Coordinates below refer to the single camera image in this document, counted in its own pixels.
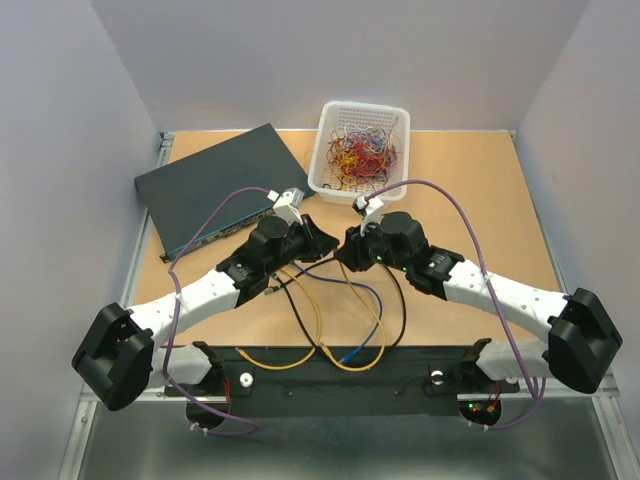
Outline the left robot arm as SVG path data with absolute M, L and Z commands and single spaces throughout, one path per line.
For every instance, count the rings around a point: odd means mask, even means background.
M 146 304 L 101 308 L 72 368 L 108 410 L 121 410 L 161 384 L 159 351 L 172 334 L 244 305 L 266 289 L 276 271 L 293 261 L 318 261 L 338 245 L 308 215 L 292 224 L 264 217 L 243 244 L 199 280 Z

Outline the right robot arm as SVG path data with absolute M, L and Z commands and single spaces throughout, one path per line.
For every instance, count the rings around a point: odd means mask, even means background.
M 502 313 L 531 333 L 515 345 L 477 342 L 471 359 L 460 366 L 461 381 L 472 390 L 527 372 L 593 394 L 622 345 L 619 331 L 593 292 L 552 292 L 483 273 L 462 255 L 430 244 L 420 223 L 406 212 L 349 228 L 335 256 L 352 272 L 367 271 L 374 264 L 402 271 L 409 284 L 426 295 Z

